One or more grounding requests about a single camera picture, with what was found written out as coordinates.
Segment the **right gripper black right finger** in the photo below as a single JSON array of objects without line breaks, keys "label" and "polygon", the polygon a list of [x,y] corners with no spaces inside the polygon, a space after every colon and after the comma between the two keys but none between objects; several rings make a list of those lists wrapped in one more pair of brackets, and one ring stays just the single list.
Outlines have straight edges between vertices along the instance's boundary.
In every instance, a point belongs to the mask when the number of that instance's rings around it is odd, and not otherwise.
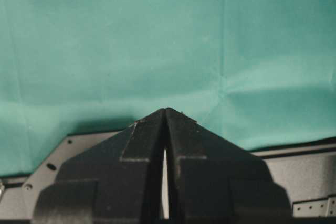
[{"label": "right gripper black right finger", "polygon": [[166,109],[169,214],[178,223],[279,223],[286,191],[250,152]]}]

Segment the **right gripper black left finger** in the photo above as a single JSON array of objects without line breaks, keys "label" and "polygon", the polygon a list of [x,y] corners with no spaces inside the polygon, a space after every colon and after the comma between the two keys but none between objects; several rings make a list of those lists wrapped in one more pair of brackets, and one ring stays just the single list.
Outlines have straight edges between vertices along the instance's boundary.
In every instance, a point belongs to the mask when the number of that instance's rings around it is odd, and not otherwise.
[{"label": "right gripper black left finger", "polygon": [[160,218],[165,111],[67,160],[42,190],[33,223],[155,223]]}]

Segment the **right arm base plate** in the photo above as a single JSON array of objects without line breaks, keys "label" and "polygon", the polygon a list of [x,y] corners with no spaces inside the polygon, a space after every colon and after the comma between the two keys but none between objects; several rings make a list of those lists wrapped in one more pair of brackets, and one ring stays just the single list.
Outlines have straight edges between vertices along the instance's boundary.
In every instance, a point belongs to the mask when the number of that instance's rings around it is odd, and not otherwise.
[{"label": "right arm base plate", "polygon": [[27,204],[32,205],[39,193],[54,182],[65,161],[118,133],[112,131],[66,136],[25,181],[23,192]]}]

